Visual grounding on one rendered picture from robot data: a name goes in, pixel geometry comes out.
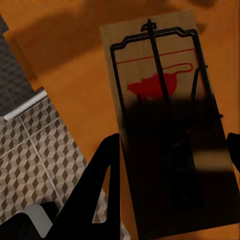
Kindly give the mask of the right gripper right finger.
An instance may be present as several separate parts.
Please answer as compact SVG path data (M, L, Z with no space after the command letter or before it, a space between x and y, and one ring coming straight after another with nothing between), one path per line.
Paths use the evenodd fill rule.
M229 133L226 142L231 161L240 172L240 134Z

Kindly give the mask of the mousetrap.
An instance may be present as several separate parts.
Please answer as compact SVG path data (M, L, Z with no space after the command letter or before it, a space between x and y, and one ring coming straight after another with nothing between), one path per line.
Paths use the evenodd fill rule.
M139 240L240 223L192 8L101 25Z

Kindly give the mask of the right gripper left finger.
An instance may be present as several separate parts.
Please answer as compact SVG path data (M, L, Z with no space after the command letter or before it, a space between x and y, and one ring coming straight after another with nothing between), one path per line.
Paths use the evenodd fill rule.
M92 223L110 168L107 218ZM120 240L120 134L105 138L44 240Z

